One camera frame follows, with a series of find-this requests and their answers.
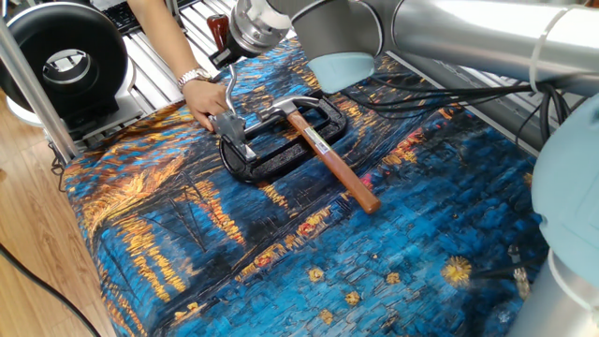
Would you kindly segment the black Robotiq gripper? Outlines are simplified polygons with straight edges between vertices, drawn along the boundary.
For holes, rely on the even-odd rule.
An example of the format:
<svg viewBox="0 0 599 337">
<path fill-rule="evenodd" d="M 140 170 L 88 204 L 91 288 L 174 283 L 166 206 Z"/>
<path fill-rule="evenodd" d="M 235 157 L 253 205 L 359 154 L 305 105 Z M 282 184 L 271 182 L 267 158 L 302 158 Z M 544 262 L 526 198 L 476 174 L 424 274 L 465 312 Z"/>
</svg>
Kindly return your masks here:
<svg viewBox="0 0 599 337">
<path fill-rule="evenodd" d="M 220 70 L 235 64 L 245 56 L 245 49 L 235 41 L 229 41 L 221 51 L 216 51 L 209 56 L 212 65 Z"/>
</svg>

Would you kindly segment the person's bare hand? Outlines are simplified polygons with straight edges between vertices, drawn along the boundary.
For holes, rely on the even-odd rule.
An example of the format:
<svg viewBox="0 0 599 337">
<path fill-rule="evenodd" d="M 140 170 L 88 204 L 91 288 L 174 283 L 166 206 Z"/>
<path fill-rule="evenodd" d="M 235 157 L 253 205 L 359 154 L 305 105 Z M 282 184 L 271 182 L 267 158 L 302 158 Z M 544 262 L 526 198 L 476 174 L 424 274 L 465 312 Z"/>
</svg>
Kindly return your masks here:
<svg viewBox="0 0 599 337">
<path fill-rule="evenodd" d="M 183 96 L 190 112 L 209 132 L 214 131 L 209 117 L 228 110 L 226 87 L 219 84 L 189 81 L 183 87 Z"/>
</svg>

